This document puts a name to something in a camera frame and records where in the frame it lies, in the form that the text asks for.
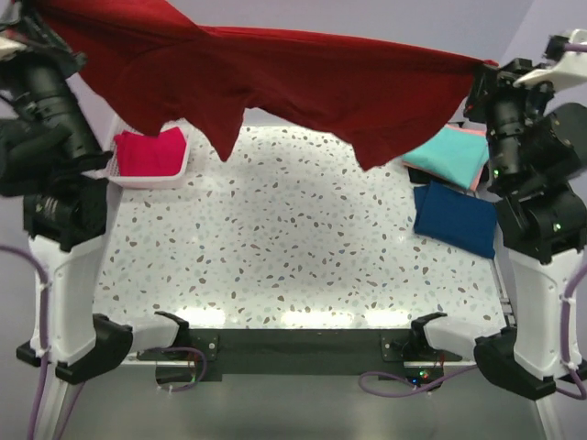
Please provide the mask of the dark red t-shirt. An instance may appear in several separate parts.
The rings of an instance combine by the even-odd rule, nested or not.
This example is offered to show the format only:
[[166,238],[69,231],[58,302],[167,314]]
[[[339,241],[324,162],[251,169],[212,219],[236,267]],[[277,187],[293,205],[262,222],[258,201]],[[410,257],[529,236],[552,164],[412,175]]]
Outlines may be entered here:
[[86,55],[81,75],[129,126],[154,136],[184,119],[221,160],[244,113],[349,143],[370,170],[431,139],[467,97],[479,59],[296,30],[199,26],[165,1],[39,1]]

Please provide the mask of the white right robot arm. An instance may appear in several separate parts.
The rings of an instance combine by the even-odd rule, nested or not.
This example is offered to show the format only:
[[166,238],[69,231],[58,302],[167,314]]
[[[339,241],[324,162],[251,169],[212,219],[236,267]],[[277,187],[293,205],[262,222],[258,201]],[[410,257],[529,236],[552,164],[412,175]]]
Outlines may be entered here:
[[585,81],[582,29],[552,36],[540,64],[516,58],[476,73],[464,115],[487,129],[490,192],[518,290],[515,324],[488,331],[432,313],[411,323],[406,358],[449,352],[529,400],[558,392],[560,381],[585,398],[574,293],[586,274],[586,206],[569,181],[586,168],[586,109],[547,108],[557,92]]

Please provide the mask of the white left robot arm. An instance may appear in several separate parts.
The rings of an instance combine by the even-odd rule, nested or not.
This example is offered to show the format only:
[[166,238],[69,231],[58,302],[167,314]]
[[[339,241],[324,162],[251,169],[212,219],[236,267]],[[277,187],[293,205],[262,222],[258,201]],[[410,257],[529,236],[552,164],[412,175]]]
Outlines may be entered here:
[[23,201],[24,256],[37,272],[32,337],[17,349],[36,368],[53,365],[78,385],[117,368],[127,355],[160,351],[183,358],[189,325],[158,312],[119,324],[93,310],[106,243],[106,179],[111,160],[88,124],[68,79],[85,62],[31,1],[1,15],[1,97],[15,111],[1,122],[1,194]]

